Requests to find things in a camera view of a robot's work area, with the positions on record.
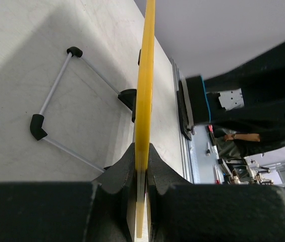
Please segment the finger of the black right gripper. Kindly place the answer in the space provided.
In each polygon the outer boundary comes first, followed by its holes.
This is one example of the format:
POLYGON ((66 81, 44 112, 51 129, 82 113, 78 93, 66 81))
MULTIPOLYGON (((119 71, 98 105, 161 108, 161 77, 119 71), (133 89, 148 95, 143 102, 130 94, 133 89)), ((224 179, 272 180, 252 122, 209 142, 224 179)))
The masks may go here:
POLYGON ((285 42, 226 73, 204 81, 207 92, 221 92, 245 87, 256 79, 285 68, 285 42))
POLYGON ((285 128, 285 101, 259 103, 228 111, 211 111, 209 123, 235 131, 263 131, 285 128))

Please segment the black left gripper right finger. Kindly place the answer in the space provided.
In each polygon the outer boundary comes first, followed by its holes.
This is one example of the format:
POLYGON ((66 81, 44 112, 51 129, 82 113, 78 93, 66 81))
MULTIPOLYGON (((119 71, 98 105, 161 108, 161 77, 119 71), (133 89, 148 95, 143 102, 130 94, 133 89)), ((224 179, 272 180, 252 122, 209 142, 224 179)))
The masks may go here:
POLYGON ((285 241, 285 189, 192 184, 149 147, 150 241, 285 241))

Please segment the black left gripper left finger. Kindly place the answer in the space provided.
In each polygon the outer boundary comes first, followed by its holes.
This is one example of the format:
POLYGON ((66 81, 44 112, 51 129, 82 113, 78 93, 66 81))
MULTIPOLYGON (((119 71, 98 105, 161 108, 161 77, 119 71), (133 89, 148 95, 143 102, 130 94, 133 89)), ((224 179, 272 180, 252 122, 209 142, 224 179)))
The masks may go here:
POLYGON ((133 241, 135 148, 87 182, 0 182, 0 241, 133 241))

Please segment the blue whiteboard eraser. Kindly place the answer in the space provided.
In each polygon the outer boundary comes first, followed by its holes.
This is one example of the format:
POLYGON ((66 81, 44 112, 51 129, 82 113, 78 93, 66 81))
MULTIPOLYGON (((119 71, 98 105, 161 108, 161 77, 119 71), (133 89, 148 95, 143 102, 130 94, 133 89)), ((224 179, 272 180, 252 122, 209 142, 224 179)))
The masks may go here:
POLYGON ((211 123, 211 111, 202 76, 186 78, 183 88, 189 125, 211 123))

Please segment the yellow framed whiteboard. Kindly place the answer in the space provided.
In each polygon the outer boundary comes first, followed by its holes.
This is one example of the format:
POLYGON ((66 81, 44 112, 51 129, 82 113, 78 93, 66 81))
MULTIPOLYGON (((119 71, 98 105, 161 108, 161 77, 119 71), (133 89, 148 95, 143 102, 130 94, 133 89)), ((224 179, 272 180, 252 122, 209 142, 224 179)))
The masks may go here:
POLYGON ((154 31, 155 0, 146 2, 144 30, 138 72, 136 115, 134 129, 135 171, 137 178, 136 237, 143 233, 146 172, 148 168, 149 142, 151 130, 153 71, 154 71, 154 31))

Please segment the person in background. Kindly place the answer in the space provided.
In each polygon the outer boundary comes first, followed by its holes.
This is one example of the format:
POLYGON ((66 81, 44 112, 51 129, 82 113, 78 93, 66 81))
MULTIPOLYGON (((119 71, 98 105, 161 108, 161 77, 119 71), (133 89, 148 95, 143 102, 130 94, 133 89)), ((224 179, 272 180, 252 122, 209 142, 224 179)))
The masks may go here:
POLYGON ((285 147, 285 128, 247 134, 221 131, 214 140, 221 159, 239 160, 285 147))

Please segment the aluminium mounting rail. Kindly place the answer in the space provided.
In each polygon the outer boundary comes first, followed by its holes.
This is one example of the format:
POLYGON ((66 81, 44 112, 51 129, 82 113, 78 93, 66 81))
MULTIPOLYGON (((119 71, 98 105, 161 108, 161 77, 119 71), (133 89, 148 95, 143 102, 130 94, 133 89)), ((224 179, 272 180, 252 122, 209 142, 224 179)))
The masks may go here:
POLYGON ((176 92, 176 106, 180 131, 179 138, 183 166, 183 177, 190 183, 196 184, 200 183, 196 151, 194 142, 192 141, 192 130, 185 123, 186 115, 183 111, 184 102, 182 101, 182 95, 180 94, 180 82, 183 76, 173 58, 170 58, 169 60, 172 65, 174 87, 176 92))

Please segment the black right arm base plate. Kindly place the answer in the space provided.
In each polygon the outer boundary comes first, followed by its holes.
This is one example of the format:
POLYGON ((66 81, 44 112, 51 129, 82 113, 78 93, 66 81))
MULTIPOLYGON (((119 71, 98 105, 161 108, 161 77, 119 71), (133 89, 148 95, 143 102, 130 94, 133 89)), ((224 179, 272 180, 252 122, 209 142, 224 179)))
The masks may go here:
POLYGON ((192 141, 192 135, 195 134, 194 128, 189 126, 187 110, 185 105, 182 81, 178 81, 177 101, 178 101, 178 116, 182 135, 189 141, 192 141))

